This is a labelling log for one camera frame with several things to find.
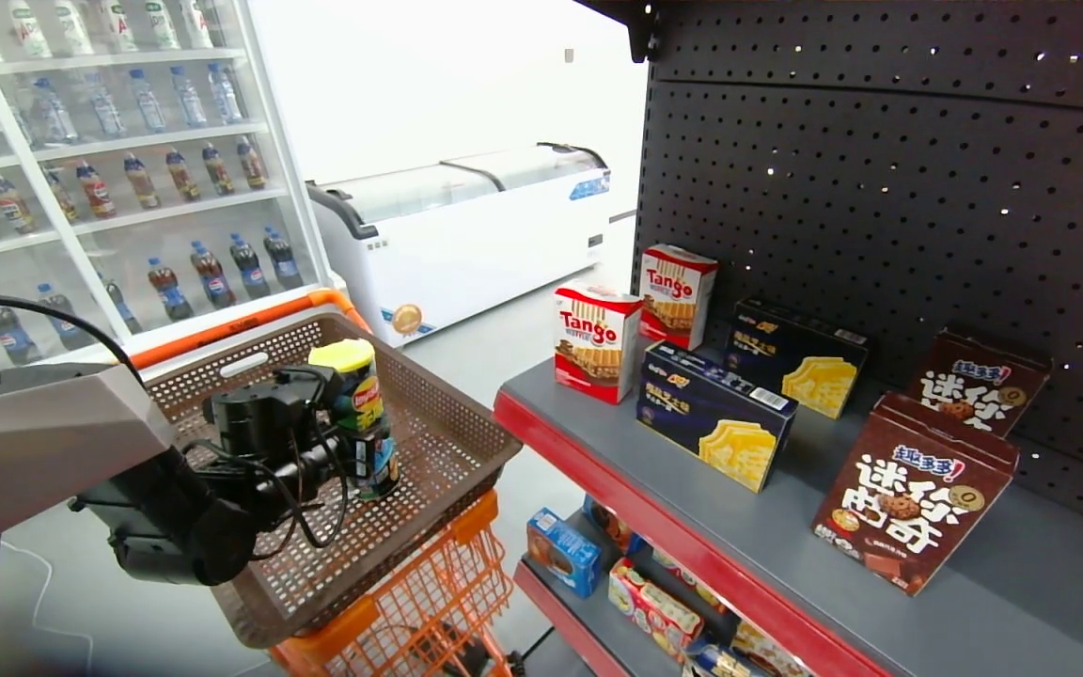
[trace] gray floor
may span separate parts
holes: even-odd
[[[632,219],[611,224],[604,247],[604,262],[583,277],[628,287]],[[539,288],[405,352],[490,407],[504,381],[550,354],[550,291]],[[504,468],[497,489],[494,528],[508,550],[508,571],[524,554],[524,523],[534,510],[549,506],[565,515],[583,502],[579,489],[529,448]],[[86,674],[91,639],[91,673],[97,676],[279,674],[263,652],[237,643],[207,588],[133,581],[116,567],[106,536],[93,517],[64,506],[4,535],[27,552],[4,547],[0,561],[0,676]],[[51,562],[51,582],[47,564],[29,552]],[[36,626],[51,630],[35,630],[34,613]],[[507,650],[523,651],[549,627],[516,591],[494,630]]]

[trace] red shelf edge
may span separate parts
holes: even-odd
[[[534,574],[524,561],[517,562],[517,571],[512,574],[512,581],[537,604],[543,616],[546,616],[553,624],[553,629],[562,635],[563,639],[571,645],[579,659],[592,668],[592,673],[598,677],[629,677],[623,666],[615,659],[604,645],[589,633],[588,627],[580,623],[571,610],[550,591],[537,574]]]
[[[524,403],[500,390],[495,394],[494,413],[495,420],[508,432],[532,446],[597,502],[617,511],[635,531],[687,567],[706,587],[713,588],[735,609],[744,610],[749,621],[799,656],[815,676],[890,677],[887,669],[783,599],[756,575],[735,565],[707,538],[667,515],[654,498],[631,487],[613,468],[569,440]],[[571,638],[567,641],[575,647]]]

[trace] orange cart handle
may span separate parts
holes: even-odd
[[[132,355],[132,364],[136,365],[136,368],[148,368],[153,365],[161,364],[164,361],[175,359],[178,355],[196,351],[204,346],[223,341],[229,336],[235,336],[242,331],[253,329],[255,326],[262,326],[263,324],[291,316],[291,314],[296,314],[297,312],[316,309],[319,305],[328,303],[337,305],[345,314],[349,322],[353,322],[353,324],[362,327],[367,333],[370,331],[369,325],[357,314],[357,310],[353,308],[353,301],[349,300],[349,296],[344,291],[338,291],[336,288],[318,288],[315,291],[310,291],[306,296],[298,297],[296,300],[279,303],[274,308],[261,310],[245,317],[238,317],[238,320],[227,324],[211,326],[208,329],[183,336],[183,338],[178,338],[174,341],[156,348],[151,348],[151,350],[139,352]]]

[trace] barcode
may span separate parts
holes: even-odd
[[[781,398],[781,395],[774,394],[771,390],[766,389],[754,389],[752,390],[752,398],[758,400],[766,404],[766,406],[782,409],[787,406],[787,400]]]
[[[867,342],[866,336],[859,336],[854,331],[848,331],[846,329],[838,329],[837,331],[834,333],[834,335],[837,336],[839,339],[843,339],[844,341],[850,341],[857,346],[863,346],[864,343]]]

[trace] snack box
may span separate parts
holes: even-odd
[[[703,617],[641,577],[629,558],[621,558],[609,573],[609,600],[678,663],[704,625]]]
[[[1017,446],[888,393],[825,494],[813,534],[918,595],[1016,468]]]
[[[643,299],[641,335],[691,351],[704,341],[717,261],[676,245],[654,245],[641,253],[638,292]]]
[[[663,552],[663,550],[658,548],[654,548],[651,552],[651,559],[654,560],[654,564],[663,567],[663,569],[670,571],[671,574],[678,575],[684,586],[695,590],[695,594],[700,595],[702,600],[708,602],[714,611],[718,613],[726,612],[726,604],[722,603],[721,597],[718,597],[717,593],[709,590],[709,588],[705,588],[704,584],[696,581],[695,575],[689,574],[688,570],[683,569],[683,565],[681,565],[680,562],[675,561],[675,558],[671,558],[669,554]]]
[[[539,509],[525,528],[530,557],[550,570],[580,599],[592,595],[601,578],[601,547],[550,509]]]
[[[1049,355],[949,325],[908,393],[977,430],[1005,438],[1051,377]]]
[[[771,677],[813,677],[791,652],[745,619],[739,623],[730,647]]]
[[[638,377],[640,297],[577,279],[553,296],[554,380],[605,403],[621,403]]]
[[[701,635],[683,650],[680,677],[769,677],[731,647],[721,647]]]
[[[866,336],[753,296],[734,305],[726,367],[837,419],[870,347]]]
[[[592,520],[592,524],[604,531],[604,534],[616,544],[624,556],[631,556],[645,545],[641,536],[635,534],[627,523],[623,522],[615,511],[598,504],[590,494],[584,494],[584,515]]]
[[[645,350],[638,420],[752,492],[764,487],[795,413],[794,400],[678,346]]]

